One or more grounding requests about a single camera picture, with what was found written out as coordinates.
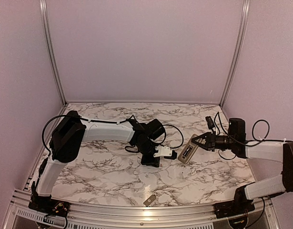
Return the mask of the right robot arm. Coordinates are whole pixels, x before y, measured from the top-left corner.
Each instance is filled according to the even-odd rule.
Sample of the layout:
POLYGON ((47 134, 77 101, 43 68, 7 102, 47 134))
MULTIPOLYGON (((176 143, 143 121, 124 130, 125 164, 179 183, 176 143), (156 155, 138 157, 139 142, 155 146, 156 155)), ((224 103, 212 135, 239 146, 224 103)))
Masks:
POLYGON ((245 121, 241 118, 230 118, 228 131, 224 135, 207 132, 192 138, 192 142, 206 151, 231 150, 242 159, 262 159, 280 162, 282 172, 271 178, 263 179, 234 192, 230 210, 241 213, 249 202, 256 198, 273 197, 285 192, 293 192, 293 141, 246 140, 245 121))

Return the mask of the grey battery cover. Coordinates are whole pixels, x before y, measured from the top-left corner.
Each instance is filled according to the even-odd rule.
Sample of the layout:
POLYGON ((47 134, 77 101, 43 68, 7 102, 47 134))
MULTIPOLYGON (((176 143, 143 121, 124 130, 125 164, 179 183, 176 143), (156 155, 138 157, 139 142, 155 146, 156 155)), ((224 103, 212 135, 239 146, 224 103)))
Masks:
POLYGON ((154 202, 155 199, 156 199, 156 196, 151 195, 143 202, 144 206, 146 206, 146 207, 150 206, 154 202))

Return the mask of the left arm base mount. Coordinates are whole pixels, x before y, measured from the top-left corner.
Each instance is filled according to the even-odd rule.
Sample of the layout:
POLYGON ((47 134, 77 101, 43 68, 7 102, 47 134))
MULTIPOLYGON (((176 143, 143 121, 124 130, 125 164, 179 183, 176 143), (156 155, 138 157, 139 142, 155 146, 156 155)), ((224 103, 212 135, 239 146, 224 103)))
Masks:
POLYGON ((69 212, 70 203, 52 199, 49 197, 40 197, 32 193, 29 202, 29 208, 38 212, 45 213, 46 216, 66 217, 69 212))

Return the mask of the grey remote control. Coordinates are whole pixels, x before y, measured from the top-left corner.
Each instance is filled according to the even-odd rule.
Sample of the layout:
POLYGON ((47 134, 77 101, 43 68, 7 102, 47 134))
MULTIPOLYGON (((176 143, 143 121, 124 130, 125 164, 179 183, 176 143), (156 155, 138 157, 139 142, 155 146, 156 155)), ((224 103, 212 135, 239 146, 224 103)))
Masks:
POLYGON ((179 154, 178 160, 180 162, 182 162, 183 164, 187 164, 190 161, 190 159, 192 158, 192 156, 194 155, 194 153, 196 152, 196 150, 198 149, 198 145, 196 143, 192 142, 192 139, 197 136, 198 135, 193 134, 191 136, 190 140, 185 145, 182 152, 179 154))

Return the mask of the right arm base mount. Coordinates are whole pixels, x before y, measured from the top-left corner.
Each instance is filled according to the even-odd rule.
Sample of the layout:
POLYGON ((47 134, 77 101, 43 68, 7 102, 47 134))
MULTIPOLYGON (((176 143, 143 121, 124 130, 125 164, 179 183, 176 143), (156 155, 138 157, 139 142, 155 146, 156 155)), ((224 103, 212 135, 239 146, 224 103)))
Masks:
POLYGON ((214 213, 218 219, 246 214, 254 210, 255 206, 252 200, 242 202, 232 200, 214 204, 214 213))

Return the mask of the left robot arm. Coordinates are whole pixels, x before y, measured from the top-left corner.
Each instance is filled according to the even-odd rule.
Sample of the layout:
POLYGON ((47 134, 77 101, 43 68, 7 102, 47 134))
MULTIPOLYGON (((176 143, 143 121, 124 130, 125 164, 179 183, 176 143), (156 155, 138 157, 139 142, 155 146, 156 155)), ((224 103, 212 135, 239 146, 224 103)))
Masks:
POLYGON ((142 154, 141 163, 158 167, 161 156, 171 156, 170 149, 159 145, 155 139, 165 133, 158 119, 139 123, 134 116, 124 121, 92 120, 81 117, 77 111, 60 116, 62 120, 51 134, 45 148, 49 155, 39 169, 37 181, 33 182, 32 201, 43 212, 50 212, 54 202, 50 198, 53 186, 63 168, 76 159, 83 142, 111 140, 128 142, 142 154))

